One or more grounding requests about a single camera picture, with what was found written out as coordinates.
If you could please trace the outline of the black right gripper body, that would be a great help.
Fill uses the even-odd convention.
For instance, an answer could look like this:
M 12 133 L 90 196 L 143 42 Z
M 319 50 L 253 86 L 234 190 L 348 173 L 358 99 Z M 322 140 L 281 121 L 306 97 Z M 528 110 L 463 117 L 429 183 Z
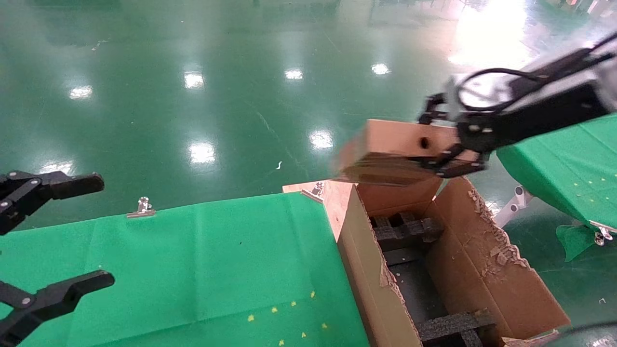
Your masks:
M 503 111 L 468 113 L 457 124 L 463 148 L 491 152 L 541 134 L 610 114 L 590 83 L 557 92 L 539 101 Z

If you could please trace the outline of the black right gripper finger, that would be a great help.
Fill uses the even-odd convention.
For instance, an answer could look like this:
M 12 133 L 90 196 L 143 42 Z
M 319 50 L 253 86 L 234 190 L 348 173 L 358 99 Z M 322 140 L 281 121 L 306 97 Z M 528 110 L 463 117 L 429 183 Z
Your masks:
M 419 115 L 418 123 L 455 124 L 458 117 L 458 105 L 447 93 L 436 93 L 426 97 L 425 107 Z
M 450 179 L 487 169 L 487 152 L 476 152 L 460 143 L 438 144 L 417 158 L 419 168 L 438 178 Z

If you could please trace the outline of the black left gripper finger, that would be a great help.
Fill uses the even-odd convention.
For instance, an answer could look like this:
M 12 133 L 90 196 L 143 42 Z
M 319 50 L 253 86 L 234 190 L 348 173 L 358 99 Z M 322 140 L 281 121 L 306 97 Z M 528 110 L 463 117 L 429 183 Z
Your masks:
M 114 284 L 114 275 L 105 270 L 52 283 L 35 294 L 1 282 L 1 303 L 12 310 L 0 321 L 0 344 L 3 347 L 17 347 L 40 325 L 74 312 L 85 295 Z
M 49 200 L 64 200 L 104 190 L 101 175 L 69 176 L 62 171 L 11 171 L 0 176 L 0 234 L 17 228 Z

